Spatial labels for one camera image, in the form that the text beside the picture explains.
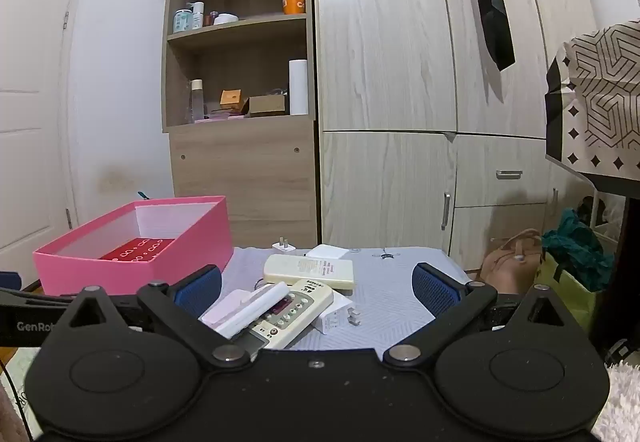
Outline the white TCL remote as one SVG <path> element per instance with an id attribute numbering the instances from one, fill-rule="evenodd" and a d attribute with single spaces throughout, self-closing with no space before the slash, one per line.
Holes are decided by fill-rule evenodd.
<path id="1" fill-rule="evenodd" d="M 200 316 L 200 321 L 217 334 L 231 339 L 287 295 L 288 285 L 282 282 L 262 286 L 254 292 L 237 289 L 210 306 Z"/>

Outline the pink cardboard box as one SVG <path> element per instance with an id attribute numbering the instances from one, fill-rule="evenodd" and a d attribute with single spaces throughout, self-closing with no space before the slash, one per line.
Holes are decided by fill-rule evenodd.
<path id="1" fill-rule="evenodd" d="M 161 280 L 175 284 L 204 266 L 224 270 L 233 254 L 224 196 L 137 200 L 52 240 L 34 252 L 48 295 L 98 285 L 129 295 Z"/>

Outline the cream air conditioner remote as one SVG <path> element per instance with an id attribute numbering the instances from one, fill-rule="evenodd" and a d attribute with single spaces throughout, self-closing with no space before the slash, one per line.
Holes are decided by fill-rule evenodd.
<path id="1" fill-rule="evenodd" d="M 356 286 L 352 260 L 314 259 L 289 254 L 272 254 L 262 269 L 266 283 L 315 280 L 337 290 L 354 290 Z"/>

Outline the small white plug adapter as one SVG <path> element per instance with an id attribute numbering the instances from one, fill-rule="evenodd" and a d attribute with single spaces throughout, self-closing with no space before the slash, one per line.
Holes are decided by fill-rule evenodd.
<path id="1" fill-rule="evenodd" d="M 283 236 L 280 236 L 279 240 L 272 244 L 272 248 L 282 252 L 282 254 L 292 254 L 292 252 L 296 251 L 296 247 L 290 244 Z"/>

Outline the grey-button air conditioner remote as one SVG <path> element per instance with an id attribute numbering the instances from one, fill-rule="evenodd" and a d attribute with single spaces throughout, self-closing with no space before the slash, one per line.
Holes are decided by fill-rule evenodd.
<path id="1" fill-rule="evenodd" d="M 288 294 L 232 338 L 252 358 L 260 350 L 284 350 L 334 301 L 333 289 L 316 280 L 288 285 Z"/>

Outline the white square charger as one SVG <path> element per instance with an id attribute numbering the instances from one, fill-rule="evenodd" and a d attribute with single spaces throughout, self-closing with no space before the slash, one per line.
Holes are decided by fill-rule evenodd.
<path id="1" fill-rule="evenodd" d="M 307 251 L 305 257 L 311 259 L 340 260 L 348 253 L 349 250 L 346 248 L 321 244 Z"/>

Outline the white patterned table cloth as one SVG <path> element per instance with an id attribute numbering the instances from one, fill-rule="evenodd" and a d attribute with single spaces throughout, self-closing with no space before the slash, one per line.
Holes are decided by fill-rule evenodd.
<path id="1" fill-rule="evenodd" d="M 386 349 L 434 320 L 414 296 L 412 272 L 426 262 L 459 283 L 469 277 L 443 251 L 424 247 L 354 249 L 345 254 L 354 262 L 356 287 L 350 300 L 360 324 L 345 324 L 323 335 L 308 327 L 288 347 L 291 350 Z"/>

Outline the teal green cloth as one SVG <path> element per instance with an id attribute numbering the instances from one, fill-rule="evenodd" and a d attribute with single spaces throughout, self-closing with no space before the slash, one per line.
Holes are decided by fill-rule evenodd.
<path id="1" fill-rule="evenodd" d="M 563 210 L 558 226 L 542 234 L 541 243 L 544 252 L 590 292 L 608 286 L 614 256 L 604 252 L 596 234 L 574 209 Z"/>

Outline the light wood wardrobe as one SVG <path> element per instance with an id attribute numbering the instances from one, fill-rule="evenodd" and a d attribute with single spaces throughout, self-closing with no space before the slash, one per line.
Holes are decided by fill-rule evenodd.
<path id="1" fill-rule="evenodd" d="M 596 26 L 591 2 L 504 4 L 515 62 L 498 69 L 477 0 L 314 0 L 325 242 L 474 269 L 591 194 L 544 144 L 547 70 Z"/>

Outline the orange small box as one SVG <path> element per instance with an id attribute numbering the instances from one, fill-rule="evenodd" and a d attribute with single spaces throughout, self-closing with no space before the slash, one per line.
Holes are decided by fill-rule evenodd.
<path id="1" fill-rule="evenodd" d="M 240 112 L 244 105 L 244 98 L 241 89 L 222 90 L 219 105 L 223 110 L 233 110 Z"/>

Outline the clear bottle beige cap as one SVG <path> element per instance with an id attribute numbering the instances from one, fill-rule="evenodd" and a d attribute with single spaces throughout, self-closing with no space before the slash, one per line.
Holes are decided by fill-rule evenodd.
<path id="1" fill-rule="evenodd" d="M 203 80 L 201 79 L 193 79 L 191 81 L 190 116 L 192 122 L 205 118 L 204 89 Z"/>

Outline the black white patterned bag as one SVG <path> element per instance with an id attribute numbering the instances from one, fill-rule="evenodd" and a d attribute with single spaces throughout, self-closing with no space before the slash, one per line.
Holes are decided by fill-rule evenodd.
<path id="1" fill-rule="evenodd" d="M 571 38 L 547 74 L 546 155 L 600 192 L 639 196 L 639 22 Z"/>

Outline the white paper roll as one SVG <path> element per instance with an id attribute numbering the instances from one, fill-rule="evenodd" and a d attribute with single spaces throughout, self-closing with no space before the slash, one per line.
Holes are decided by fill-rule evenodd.
<path id="1" fill-rule="evenodd" d="M 288 106 L 291 115 L 307 115 L 308 102 L 308 65 L 306 60 L 288 62 Z"/>

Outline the white pump bottle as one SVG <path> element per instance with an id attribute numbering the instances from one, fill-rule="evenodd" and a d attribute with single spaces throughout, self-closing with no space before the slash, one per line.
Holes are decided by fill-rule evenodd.
<path id="1" fill-rule="evenodd" d="M 188 7 L 192 12 L 191 29 L 201 29 L 204 25 L 205 4 L 203 1 L 189 2 Z"/>

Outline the white door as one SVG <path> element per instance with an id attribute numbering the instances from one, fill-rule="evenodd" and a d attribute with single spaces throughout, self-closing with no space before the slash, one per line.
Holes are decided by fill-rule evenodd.
<path id="1" fill-rule="evenodd" d="M 1 267 L 38 278 L 35 250 L 75 220 L 67 139 L 76 0 L 1 0 Z"/>

